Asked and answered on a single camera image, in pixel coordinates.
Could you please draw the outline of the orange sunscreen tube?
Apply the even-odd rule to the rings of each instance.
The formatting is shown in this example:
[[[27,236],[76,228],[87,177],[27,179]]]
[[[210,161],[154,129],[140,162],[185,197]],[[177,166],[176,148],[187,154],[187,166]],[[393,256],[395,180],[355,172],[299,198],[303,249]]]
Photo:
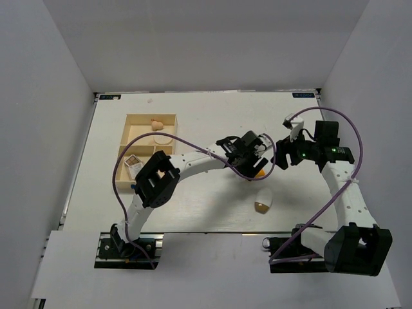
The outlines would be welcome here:
[[[253,176],[253,177],[249,177],[247,180],[248,181],[259,181],[259,180],[264,180],[267,177],[266,172],[262,169],[260,170],[257,175]]]

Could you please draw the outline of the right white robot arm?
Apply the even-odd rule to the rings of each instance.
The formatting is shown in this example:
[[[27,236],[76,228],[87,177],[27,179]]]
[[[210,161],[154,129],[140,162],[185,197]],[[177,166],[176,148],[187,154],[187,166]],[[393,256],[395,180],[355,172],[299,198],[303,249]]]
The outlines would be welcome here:
[[[339,145],[338,122],[316,121],[314,136],[309,140],[303,135],[302,118],[283,124],[290,135],[276,144],[276,164],[287,169],[309,160],[318,166],[332,195],[338,229],[326,232],[313,223],[297,224],[291,241],[272,238],[271,273],[379,275],[393,238],[388,229],[378,226],[366,206],[354,175],[351,150]]]

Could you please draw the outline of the round white powder puff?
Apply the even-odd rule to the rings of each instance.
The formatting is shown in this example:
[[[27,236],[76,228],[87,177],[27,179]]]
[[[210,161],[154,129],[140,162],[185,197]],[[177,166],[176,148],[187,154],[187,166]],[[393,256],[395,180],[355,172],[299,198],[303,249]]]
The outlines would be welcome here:
[[[155,135],[153,140],[156,145],[169,145],[173,142],[173,138],[165,135]]]

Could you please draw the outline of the nude tan eyeshadow palette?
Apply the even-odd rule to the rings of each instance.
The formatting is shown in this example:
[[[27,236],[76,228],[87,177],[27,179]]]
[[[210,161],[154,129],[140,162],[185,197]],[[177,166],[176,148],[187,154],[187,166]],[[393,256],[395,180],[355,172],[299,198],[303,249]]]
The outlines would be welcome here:
[[[140,163],[142,163],[142,161],[137,156],[135,156],[134,154],[131,154],[127,158],[124,158],[124,163],[128,167],[130,167],[130,166],[133,166],[133,165],[136,165],[136,164],[140,164]]]

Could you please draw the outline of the beige sponge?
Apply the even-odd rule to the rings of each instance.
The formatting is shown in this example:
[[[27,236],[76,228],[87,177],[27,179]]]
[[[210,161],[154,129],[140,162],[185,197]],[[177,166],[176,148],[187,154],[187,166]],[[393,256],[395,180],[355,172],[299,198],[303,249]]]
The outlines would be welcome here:
[[[161,130],[164,129],[164,124],[163,124],[162,122],[160,122],[160,121],[153,120],[153,121],[151,122],[151,129],[152,129],[153,131],[161,131]]]

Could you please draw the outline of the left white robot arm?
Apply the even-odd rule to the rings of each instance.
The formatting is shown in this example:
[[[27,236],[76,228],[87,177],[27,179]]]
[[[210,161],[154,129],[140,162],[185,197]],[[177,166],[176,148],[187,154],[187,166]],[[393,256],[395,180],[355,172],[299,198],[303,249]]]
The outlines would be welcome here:
[[[241,138],[228,136],[202,148],[168,134],[167,137],[190,145],[194,150],[185,154],[168,155],[155,152],[135,177],[134,195],[130,206],[123,206],[124,219],[112,225],[111,242],[122,258],[132,256],[136,250],[148,255],[140,244],[142,227],[154,209],[166,204],[178,183],[184,179],[211,170],[229,168],[249,181],[260,180],[259,172],[268,160],[264,154],[275,151],[274,141],[265,133],[248,131]]]

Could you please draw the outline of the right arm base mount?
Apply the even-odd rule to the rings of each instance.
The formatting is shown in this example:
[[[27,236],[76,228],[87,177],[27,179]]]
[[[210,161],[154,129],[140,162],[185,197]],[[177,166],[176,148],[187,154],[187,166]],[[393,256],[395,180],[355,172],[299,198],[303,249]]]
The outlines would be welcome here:
[[[327,242],[334,234],[334,232],[326,231],[318,225],[311,224],[277,255],[276,261],[280,259],[286,261],[270,264],[270,273],[328,273],[322,255]]]

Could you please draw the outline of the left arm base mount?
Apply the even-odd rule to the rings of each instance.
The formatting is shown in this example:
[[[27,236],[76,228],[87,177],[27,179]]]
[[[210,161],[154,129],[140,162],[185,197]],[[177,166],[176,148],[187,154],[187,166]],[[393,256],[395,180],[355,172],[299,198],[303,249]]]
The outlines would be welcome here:
[[[154,270],[160,261],[163,247],[162,234],[143,234],[134,241],[125,243],[111,232],[99,236],[94,268],[122,270]]]

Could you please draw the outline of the colourful square eyeshadow palette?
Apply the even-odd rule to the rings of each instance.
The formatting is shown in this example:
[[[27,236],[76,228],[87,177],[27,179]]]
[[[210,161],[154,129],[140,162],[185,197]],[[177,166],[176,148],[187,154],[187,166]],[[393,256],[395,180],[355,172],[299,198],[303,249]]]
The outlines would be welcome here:
[[[127,167],[127,171],[128,171],[128,175],[130,177],[130,179],[134,180],[135,177],[137,176],[137,174],[141,171],[141,169],[143,168],[143,163],[142,162],[138,162],[136,164],[132,164],[129,165]]]

